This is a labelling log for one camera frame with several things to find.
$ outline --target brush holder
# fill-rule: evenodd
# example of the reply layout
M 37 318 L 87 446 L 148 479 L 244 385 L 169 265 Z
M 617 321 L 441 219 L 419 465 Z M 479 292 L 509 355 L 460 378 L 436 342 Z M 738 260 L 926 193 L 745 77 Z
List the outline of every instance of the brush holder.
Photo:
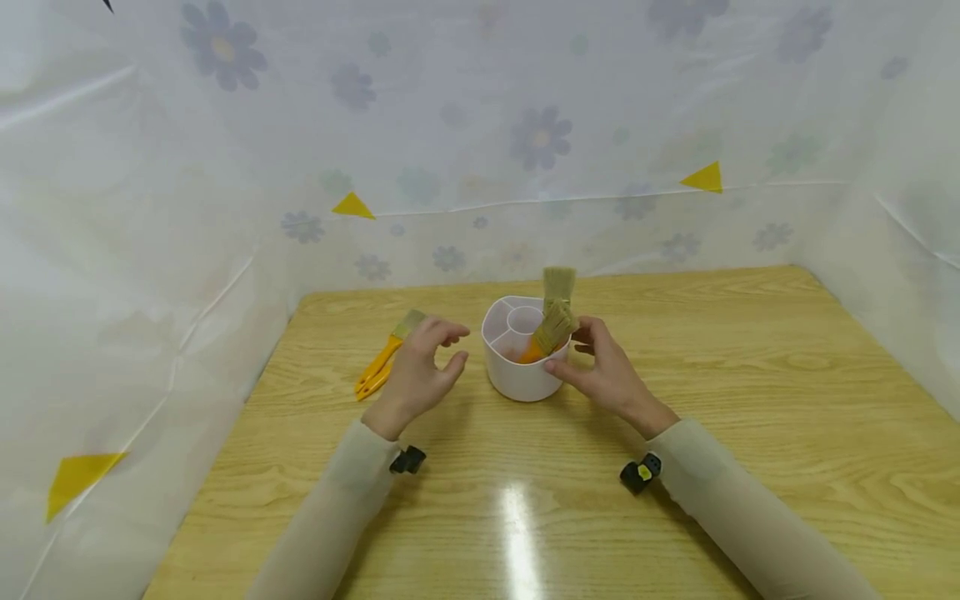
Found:
M 520 365 L 519 358 L 530 346 L 534 331 L 543 320 L 543 299 L 505 296 L 487 311 L 481 325 L 487 353 L 487 375 L 496 390 L 511 400 L 536 402 L 560 389 L 563 382 L 543 370 L 549 360 L 566 360 L 570 339 L 562 348 L 536 363 Z

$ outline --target black wrist sensor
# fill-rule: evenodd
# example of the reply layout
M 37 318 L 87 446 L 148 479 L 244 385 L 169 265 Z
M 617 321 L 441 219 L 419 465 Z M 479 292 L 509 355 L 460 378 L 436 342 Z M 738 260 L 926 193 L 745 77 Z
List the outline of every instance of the black wrist sensor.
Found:
M 417 474 L 424 459 L 426 459 L 426 452 L 414 445 L 408 445 L 406 450 L 400 450 L 396 459 L 390 464 L 390 472 Z
M 639 463 L 636 461 L 627 463 L 627 466 L 620 471 L 620 482 L 630 490 L 630 493 L 637 495 L 643 492 L 657 475 L 660 475 L 662 465 L 659 456 L 653 452 L 647 452 Z

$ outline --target fabric backdrop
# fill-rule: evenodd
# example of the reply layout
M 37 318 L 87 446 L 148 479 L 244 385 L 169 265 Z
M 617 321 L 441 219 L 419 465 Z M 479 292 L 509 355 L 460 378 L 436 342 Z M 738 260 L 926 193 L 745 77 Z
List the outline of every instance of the fabric backdrop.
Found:
M 0 596 L 138 597 L 317 290 L 795 263 L 960 416 L 956 3 L 0 12 Z

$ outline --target yellow paintbrush handle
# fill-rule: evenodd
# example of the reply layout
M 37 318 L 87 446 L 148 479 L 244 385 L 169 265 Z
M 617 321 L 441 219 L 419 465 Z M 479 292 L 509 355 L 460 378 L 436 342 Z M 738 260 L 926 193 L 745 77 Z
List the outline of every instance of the yellow paintbrush handle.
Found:
M 380 350 L 380 353 L 376 355 L 373 362 L 364 369 L 363 373 L 360 374 L 360 378 L 357 379 L 356 384 L 353 386 L 353 392 L 355 394 L 360 394 L 360 390 L 366 385 L 367 381 L 383 369 L 383 366 L 387 364 L 387 361 L 390 360 L 390 357 L 394 355 L 396 349 L 400 348 L 402 344 L 403 340 L 395 335 L 391 335 L 387 339 L 387 346 Z
M 359 392 L 357 392 L 357 402 L 366 399 L 371 394 L 383 387 L 383 384 L 387 382 L 387 379 L 390 377 L 390 367 L 392 364 L 387 365 L 383 368 L 382 371 L 377 373 L 372 379 L 367 381 Z
M 530 342 L 530 346 L 527 347 L 526 351 L 520 355 L 516 360 L 521 365 L 529 365 L 531 363 L 536 363 L 541 358 L 543 358 L 543 352 L 540 352 L 540 347 L 533 341 Z

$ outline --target yellow triangle flag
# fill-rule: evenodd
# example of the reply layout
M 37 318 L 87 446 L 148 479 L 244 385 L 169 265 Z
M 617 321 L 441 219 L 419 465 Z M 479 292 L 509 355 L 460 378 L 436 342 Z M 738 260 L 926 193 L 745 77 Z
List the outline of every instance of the yellow triangle flag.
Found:
M 681 181 L 683 185 L 696 187 L 706 192 L 723 194 L 723 181 L 720 178 L 720 161 L 717 160 Z
M 57 476 L 47 494 L 47 522 L 52 521 L 64 506 L 84 490 L 100 481 L 127 454 L 87 454 L 60 460 Z
M 366 204 L 363 204 L 363 201 L 360 200 L 360 197 L 350 192 L 345 198 L 343 198 L 339 204 L 333 207 L 333 212 L 340 215 L 353 215 L 355 217 L 363 217 L 364 219 L 374 219 L 373 213 L 370 212 L 370 209 L 367 208 Z

